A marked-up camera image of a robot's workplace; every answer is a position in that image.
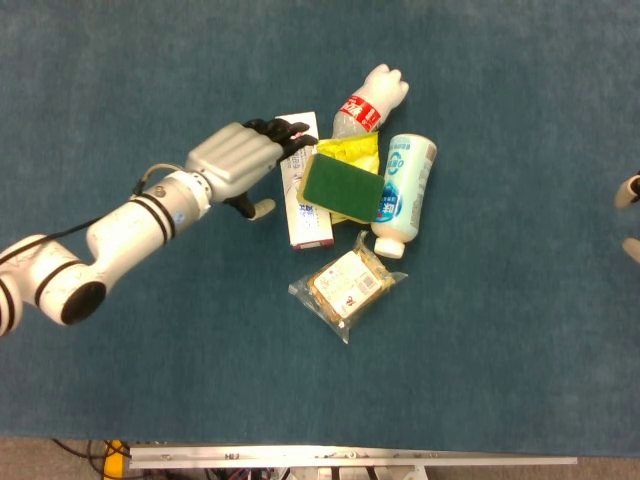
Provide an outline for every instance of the white box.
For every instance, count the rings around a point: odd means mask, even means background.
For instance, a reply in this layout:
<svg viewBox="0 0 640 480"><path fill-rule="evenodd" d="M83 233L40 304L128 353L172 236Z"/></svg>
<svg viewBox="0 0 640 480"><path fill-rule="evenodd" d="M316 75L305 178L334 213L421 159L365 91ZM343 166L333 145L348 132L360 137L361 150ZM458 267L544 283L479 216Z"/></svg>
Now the white box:
<svg viewBox="0 0 640 480"><path fill-rule="evenodd" d="M315 112L281 115L278 118L289 123L306 123L309 125L309 130L305 134L319 138ZM289 242L296 249L333 245L331 214L322 208L302 205L296 198L307 159L314 153L316 153L315 146L306 147L280 163L289 225Z"/></svg>

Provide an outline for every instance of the red bottle label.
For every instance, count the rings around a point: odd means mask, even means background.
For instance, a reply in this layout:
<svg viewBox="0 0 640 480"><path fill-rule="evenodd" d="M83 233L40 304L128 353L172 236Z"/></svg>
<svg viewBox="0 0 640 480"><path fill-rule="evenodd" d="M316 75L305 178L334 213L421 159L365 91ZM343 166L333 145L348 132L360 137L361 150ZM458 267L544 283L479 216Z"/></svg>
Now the red bottle label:
<svg viewBox="0 0 640 480"><path fill-rule="evenodd" d="M370 132L380 120L380 113L372 105L355 95L349 97L340 111L355 118L367 132Z"/></svg>

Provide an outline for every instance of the plastic wrapper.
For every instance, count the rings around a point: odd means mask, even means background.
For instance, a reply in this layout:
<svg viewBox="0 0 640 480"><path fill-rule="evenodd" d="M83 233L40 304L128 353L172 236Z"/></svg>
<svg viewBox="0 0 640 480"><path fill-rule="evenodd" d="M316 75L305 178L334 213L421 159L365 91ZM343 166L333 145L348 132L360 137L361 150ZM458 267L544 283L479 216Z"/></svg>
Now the plastic wrapper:
<svg viewBox="0 0 640 480"><path fill-rule="evenodd" d="M318 153L348 163L361 170L378 174L380 170L380 156L378 155L378 132L368 133L357 137L329 138L320 140L316 146ZM337 213L331 214L331 223L336 224L347 220Z"/></svg>
<svg viewBox="0 0 640 480"><path fill-rule="evenodd" d="M358 234L353 250L289 285L289 293L322 318L345 343L362 311L400 280L405 273L389 272Z"/></svg>

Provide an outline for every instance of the green sponge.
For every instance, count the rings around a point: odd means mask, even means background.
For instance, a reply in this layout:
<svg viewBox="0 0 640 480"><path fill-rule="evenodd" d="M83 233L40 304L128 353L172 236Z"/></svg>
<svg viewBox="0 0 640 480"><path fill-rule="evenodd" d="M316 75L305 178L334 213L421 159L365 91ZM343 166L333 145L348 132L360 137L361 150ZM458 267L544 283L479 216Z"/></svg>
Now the green sponge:
<svg viewBox="0 0 640 480"><path fill-rule="evenodd" d="M375 220L384 178L320 153L307 162L298 202L317 205L359 223Z"/></svg>

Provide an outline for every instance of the plastic bottle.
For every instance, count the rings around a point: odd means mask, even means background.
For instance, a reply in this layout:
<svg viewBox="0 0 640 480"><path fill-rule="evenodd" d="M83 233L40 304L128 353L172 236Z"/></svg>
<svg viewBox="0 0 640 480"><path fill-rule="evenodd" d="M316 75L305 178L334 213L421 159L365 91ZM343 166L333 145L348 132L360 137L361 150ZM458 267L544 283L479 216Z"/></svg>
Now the plastic bottle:
<svg viewBox="0 0 640 480"><path fill-rule="evenodd" d="M374 251L401 258L404 244L416 238L429 172L438 149L426 137L403 133L391 139L384 175L384 192L376 221Z"/></svg>
<svg viewBox="0 0 640 480"><path fill-rule="evenodd" d="M333 138L353 137L377 130L389 112L400 105L409 91L409 84L401 81L400 70L385 64L374 68L340 108L333 119Z"/></svg>

